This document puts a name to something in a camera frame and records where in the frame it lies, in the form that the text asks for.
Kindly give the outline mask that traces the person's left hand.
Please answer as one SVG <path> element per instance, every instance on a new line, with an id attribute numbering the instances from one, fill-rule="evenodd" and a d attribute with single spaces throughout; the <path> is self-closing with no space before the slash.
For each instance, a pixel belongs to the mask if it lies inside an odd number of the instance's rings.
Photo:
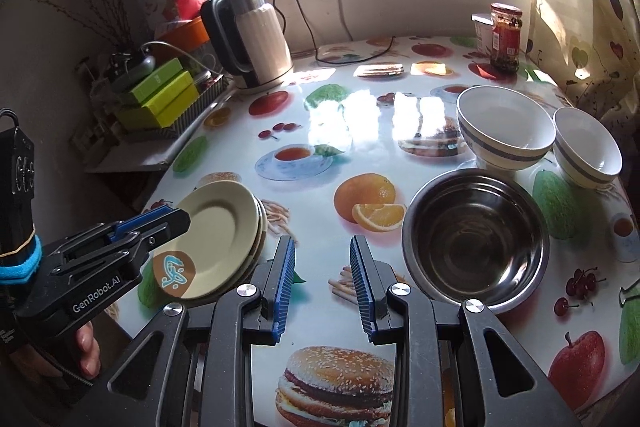
<path id="1" fill-rule="evenodd" d="M 76 355 L 81 376 L 91 381 L 100 373 L 100 345 L 94 338 L 91 322 L 85 324 L 75 334 L 72 353 Z M 28 378 L 36 381 L 39 377 L 58 378 L 63 373 L 43 358 L 32 346 L 24 346 L 10 354 L 10 360 Z"/>

